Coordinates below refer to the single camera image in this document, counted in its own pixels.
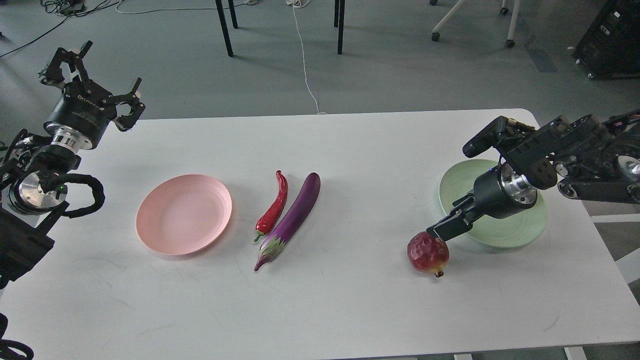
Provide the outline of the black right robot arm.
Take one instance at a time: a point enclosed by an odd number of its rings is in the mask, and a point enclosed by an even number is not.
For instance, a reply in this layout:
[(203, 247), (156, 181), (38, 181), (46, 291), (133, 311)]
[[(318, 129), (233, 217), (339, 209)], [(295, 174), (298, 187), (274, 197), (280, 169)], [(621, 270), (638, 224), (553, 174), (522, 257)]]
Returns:
[(498, 116), (462, 147), (467, 158), (489, 148), (496, 166), (480, 174), (449, 214), (427, 228), (444, 241), (469, 232), (485, 215), (505, 219), (534, 207), (538, 192), (557, 187), (569, 199), (639, 203), (639, 112), (599, 121), (558, 116), (540, 127)]

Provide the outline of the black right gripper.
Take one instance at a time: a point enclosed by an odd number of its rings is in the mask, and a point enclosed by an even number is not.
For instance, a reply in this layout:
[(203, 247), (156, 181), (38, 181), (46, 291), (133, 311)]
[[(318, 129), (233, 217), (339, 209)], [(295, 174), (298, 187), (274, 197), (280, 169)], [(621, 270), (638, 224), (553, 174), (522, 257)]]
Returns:
[(485, 215), (506, 219), (533, 208), (537, 202), (537, 189), (505, 162), (475, 178), (471, 189), (452, 203), (448, 215), (426, 228), (426, 233), (446, 242), (468, 233)]

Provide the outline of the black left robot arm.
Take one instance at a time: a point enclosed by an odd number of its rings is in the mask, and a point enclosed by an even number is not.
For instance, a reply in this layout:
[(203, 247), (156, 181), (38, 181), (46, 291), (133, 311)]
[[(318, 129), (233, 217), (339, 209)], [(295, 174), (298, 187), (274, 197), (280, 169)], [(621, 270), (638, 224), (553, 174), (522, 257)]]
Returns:
[(112, 123), (128, 132), (146, 105), (137, 78), (115, 95), (94, 82), (83, 60), (92, 42), (78, 50), (58, 48), (39, 73), (42, 84), (61, 90), (41, 136), (22, 129), (1, 158), (1, 287), (31, 271), (55, 242), (48, 235), (61, 219), (84, 217), (105, 203), (102, 183), (77, 173), (81, 150), (94, 150)]

